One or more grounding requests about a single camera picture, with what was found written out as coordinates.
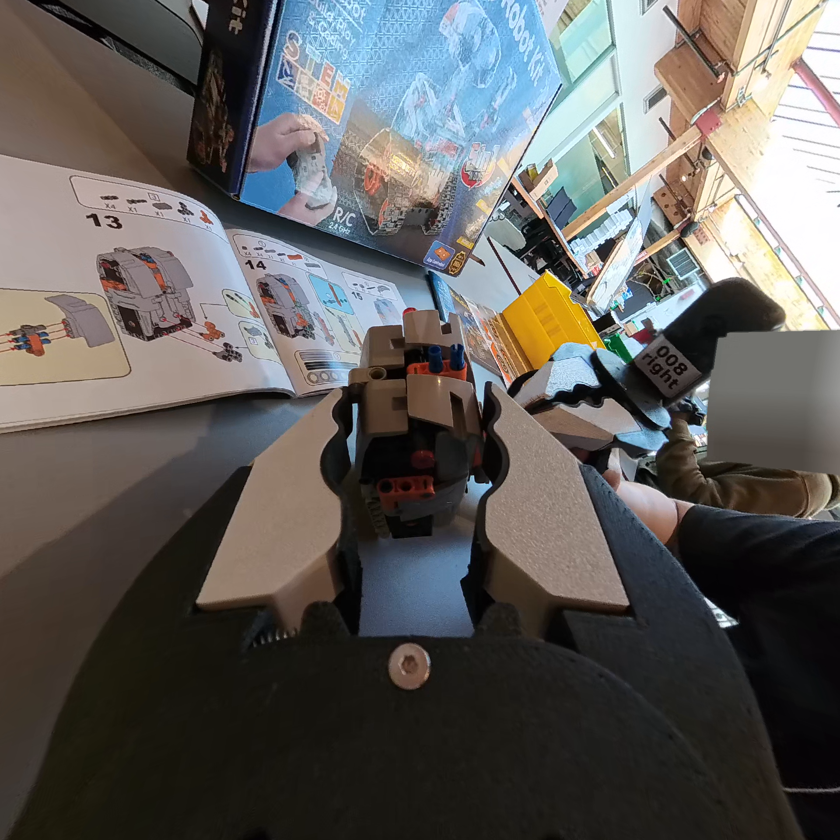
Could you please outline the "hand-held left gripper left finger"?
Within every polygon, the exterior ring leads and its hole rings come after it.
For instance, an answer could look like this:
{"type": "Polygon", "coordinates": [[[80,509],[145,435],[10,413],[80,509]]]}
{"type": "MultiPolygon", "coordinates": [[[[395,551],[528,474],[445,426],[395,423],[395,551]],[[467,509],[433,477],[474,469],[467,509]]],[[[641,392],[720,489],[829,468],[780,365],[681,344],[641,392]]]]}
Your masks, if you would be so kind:
{"type": "Polygon", "coordinates": [[[361,560],[342,488],[351,429],[338,388],[255,459],[197,606],[267,606],[292,633],[311,603],[332,602],[358,633],[361,560]]]}

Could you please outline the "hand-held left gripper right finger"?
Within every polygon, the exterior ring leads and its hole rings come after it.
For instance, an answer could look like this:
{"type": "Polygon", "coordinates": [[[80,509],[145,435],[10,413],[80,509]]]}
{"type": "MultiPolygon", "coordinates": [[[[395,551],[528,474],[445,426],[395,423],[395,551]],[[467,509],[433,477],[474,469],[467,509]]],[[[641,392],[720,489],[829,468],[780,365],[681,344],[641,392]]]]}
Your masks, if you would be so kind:
{"type": "Polygon", "coordinates": [[[629,600],[581,475],[581,463],[498,385],[486,385],[479,501],[461,586],[477,627],[493,603],[547,637],[561,609],[624,616],[629,600]]]}

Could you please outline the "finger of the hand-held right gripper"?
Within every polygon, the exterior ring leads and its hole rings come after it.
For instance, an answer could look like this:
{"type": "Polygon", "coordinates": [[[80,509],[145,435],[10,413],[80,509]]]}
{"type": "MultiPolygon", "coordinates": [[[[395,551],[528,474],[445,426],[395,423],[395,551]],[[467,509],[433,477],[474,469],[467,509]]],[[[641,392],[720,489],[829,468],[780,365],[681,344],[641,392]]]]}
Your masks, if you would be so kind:
{"type": "Polygon", "coordinates": [[[555,404],[532,418],[567,448],[586,452],[620,448],[628,455],[648,455],[666,442],[662,431],[643,427],[611,398],[601,406],[555,404]]]}
{"type": "Polygon", "coordinates": [[[515,389],[515,402],[530,414],[555,407],[574,415],[594,415],[607,408],[624,409],[622,397],[600,378],[595,349],[587,344],[563,344],[538,371],[515,389]]]}

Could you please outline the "grey orange brick robot model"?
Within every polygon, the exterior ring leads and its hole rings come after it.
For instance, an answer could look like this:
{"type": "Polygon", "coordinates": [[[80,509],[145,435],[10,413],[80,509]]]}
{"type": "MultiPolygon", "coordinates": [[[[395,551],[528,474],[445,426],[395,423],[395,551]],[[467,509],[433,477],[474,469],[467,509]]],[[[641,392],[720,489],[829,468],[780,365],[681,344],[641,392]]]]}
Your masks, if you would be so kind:
{"type": "Polygon", "coordinates": [[[349,377],[356,468],[380,538],[429,537],[452,522],[482,468],[484,433],[461,321],[408,308],[371,328],[349,377]]]}

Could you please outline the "grey desk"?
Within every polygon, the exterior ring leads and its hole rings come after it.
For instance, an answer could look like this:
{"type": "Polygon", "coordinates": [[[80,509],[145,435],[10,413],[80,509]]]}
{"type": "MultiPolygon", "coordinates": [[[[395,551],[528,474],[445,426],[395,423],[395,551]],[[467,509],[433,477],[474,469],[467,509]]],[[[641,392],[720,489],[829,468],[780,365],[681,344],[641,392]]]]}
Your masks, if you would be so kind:
{"type": "MultiPolygon", "coordinates": [[[[186,162],[192,98],[30,2],[2,2],[2,152],[174,188],[227,224],[395,283],[418,266],[229,200],[186,162]]],[[[67,692],[137,574],[313,399],[227,398],[2,435],[2,835],[67,692]]]]}

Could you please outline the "person's right hand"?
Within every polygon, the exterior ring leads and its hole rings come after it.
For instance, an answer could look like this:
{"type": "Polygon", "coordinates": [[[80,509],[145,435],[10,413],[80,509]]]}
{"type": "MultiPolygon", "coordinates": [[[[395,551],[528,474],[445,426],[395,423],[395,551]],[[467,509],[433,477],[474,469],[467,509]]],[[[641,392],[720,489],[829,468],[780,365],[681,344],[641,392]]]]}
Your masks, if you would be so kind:
{"type": "Polygon", "coordinates": [[[602,453],[608,455],[602,473],[604,480],[656,538],[674,555],[678,555],[679,527],[693,504],[667,497],[650,486],[626,480],[618,451],[604,450],[602,453]]]}

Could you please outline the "yellow plastic bin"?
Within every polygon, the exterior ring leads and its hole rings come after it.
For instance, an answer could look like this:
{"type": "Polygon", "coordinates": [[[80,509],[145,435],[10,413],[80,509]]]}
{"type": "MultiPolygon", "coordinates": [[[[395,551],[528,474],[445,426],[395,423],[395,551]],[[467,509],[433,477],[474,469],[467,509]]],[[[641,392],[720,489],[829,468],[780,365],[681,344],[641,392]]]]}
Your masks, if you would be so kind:
{"type": "Polygon", "coordinates": [[[545,272],[487,324],[496,331],[493,352],[505,385],[536,371],[566,343],[592,350],[605,345],[587,312],[560,280],[545,272]]]}

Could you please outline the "blue cover booklet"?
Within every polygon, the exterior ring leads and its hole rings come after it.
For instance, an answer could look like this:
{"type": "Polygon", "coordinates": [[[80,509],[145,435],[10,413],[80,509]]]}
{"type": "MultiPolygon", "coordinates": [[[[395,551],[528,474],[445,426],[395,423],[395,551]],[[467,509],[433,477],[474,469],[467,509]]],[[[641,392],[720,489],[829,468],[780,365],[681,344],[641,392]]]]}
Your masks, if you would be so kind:
{"type": "Polygon", "coordinates": [[[426,277],[440,319],[447,321],[451,314],[458,315],[473,364],[498,375],[506,386],[531,370],[501,314],[462,297],[432,270],[426,277]]]}

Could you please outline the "white leaning board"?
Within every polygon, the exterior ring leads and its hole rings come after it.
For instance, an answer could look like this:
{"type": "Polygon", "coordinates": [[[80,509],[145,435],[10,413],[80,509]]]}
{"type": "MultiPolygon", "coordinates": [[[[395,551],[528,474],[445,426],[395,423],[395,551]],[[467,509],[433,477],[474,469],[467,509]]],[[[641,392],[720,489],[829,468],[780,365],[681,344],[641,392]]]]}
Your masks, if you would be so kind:
{"type": "Polygon", "coordinates": [[[611,309],[616,295],[643,249],[649,219],[649,214],[639,214],[624,239],[612,250],[587,292],[585,303],[589,309],[599,314],[611,309]]]}

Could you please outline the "person's black clothing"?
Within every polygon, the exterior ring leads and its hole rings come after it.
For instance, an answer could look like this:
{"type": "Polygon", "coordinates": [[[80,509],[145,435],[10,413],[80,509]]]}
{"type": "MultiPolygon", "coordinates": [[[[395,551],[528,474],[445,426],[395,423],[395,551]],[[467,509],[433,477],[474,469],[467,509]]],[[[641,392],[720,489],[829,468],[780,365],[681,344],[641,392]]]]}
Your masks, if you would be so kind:
{"type": "Polygon", "coordinates": [[[839,838],[839,525],[691,507],[680,562],[736,622],[782,785],[806,838],[839,838]]]}

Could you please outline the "open instruction booklet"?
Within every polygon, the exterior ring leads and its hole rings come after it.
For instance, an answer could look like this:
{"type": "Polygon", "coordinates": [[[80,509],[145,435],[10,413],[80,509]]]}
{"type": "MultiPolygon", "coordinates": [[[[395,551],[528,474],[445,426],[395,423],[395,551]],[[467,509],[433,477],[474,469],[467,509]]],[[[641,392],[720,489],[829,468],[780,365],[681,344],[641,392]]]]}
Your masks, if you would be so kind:
{"type": "Polygon", "coordinates": [[[346,385],[390,282],[159,186],[1,160],[3,433],[346,385]]]}

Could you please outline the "blue robot kit box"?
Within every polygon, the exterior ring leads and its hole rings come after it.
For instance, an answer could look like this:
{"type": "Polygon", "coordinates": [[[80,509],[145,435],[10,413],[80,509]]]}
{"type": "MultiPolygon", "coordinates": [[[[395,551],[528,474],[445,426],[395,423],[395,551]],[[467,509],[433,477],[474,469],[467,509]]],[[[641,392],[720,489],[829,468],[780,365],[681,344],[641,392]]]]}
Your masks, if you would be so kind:
{"type": "Polygon", "coordinates": [[[456,277],[562,86],[545,2],[209,2],[188,159],[456,277]]]}

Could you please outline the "white grey appliance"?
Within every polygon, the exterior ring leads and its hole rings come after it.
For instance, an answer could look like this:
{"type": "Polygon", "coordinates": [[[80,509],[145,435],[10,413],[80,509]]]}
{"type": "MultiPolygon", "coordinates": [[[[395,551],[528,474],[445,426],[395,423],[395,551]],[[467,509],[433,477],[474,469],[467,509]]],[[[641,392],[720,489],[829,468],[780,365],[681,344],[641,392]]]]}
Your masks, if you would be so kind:
{"type": "Polygon", "coordinates": [[[34,1],[34,5],[179,87],[197,83],[205,2],[34,1]]]}

